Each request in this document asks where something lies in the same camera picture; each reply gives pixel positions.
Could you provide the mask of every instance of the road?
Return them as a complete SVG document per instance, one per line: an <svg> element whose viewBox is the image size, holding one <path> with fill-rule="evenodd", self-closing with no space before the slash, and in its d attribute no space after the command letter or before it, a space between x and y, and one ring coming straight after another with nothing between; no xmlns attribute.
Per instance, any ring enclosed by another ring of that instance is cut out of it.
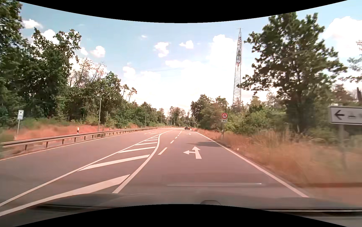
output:
<svg viewBox="0 0 362 227"><path fill-rule="evenodd" d="M232 185L253 196L307 197L197 132L160 128L0 160L0 216L74 194Z"/></svg>

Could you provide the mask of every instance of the arrow on sign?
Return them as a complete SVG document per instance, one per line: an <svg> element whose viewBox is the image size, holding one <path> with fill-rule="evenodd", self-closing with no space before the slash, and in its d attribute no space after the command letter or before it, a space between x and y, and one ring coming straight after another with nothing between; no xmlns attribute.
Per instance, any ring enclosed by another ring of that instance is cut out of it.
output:
<svg viewBox="0 0 362 227"><path fill-rule="evenodd" d="M194 152L186 151L186 152L184 152L184 153L185 153L185 154L194 153L196 159L202 159L201 155L199 154L199 150L200 150L200 149L197 148L197 147L193 147L192 149L194 150Z"/></svg>
<svg viewBox="0 0 362 227"><path fill-rule="evenodd" d="M341 110L337 111L334 115L339 119L342 120L340 117L345 116L345 114L339 113Z"/></svg>

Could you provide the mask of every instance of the pole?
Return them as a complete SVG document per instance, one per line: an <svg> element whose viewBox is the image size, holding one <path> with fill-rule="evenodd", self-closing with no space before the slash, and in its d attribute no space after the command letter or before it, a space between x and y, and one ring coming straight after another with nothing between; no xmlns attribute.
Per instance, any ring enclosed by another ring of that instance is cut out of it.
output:
<svg viewBox="0 0 362 227"><path fill-rule="evenodd" d="M342 166L344 167L344 169L346 169L346 152L345 152L345 145L344 145L344 125L340 124L338 125L338 139L339 139L339 148L342 154Z"/></svg>
<svg viewBox="0 0 362 227"><path fill-rule="evenodd" d="M18 131L20 130L20 119L18 119L18 126L17 126L17 134L16 136L18 136Z"/></svg>
<svg viewBox="0 0 362 227"><path fill-rule="evenodd" d="M97 132L100 131L101 101L102 100L103 100L103 97L100 97L100 111L99 111L99 114L98 114L98 129L97 129Z"/></svg>

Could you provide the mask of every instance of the blue sky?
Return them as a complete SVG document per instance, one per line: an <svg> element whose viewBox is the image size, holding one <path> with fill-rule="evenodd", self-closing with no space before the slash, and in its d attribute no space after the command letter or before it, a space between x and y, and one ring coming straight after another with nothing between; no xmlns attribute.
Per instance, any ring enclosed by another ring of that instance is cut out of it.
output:
<svg viewBox="0 0 362 227"><path fill-rule="evenodd" d="M319 13L318 23L327 29L323 35L327 46L334 46L347 64L348 57L359 54L355 41L362 38L362 1L347 0L298 12L299 18ZM81 47L87 55L80 58L95 63L103 61L122 84L134 86L138 94L131 99L147 101L155 108L168 110L179 106L186 111L200 94L226 97L231 102L235 67L236 39L241 28L242 39L251 32L261 32L267 17L213 23L148 23L123 21L68 13L23 3L21 16L30 37L33 27L52 38L57 31L75 29L82 35ZM252 72L256 54L249 44L243 45L242 72ZM348 89L362 84L345 84ZM260 93L262 100L266 92ZM243 91L248 102L252 92Z"/></svg>

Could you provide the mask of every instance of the white rectangular sign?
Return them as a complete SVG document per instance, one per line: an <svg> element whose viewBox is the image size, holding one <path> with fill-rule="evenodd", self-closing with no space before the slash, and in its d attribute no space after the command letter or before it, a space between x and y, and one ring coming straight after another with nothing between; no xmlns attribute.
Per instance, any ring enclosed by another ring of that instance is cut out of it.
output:
<svg viewBox="0 0 362 227"><path fill-rule="evenodd" d="M18 120L22 120L24 117L24 111L23 110L19 110L18 111L18 115L17 115L17 119Z"/></svg>
<svg viewBox="0 0 362 227"><path fill-rule="evenodd" d="M331 124L362 125L362 107L329 107Z"/></svg>

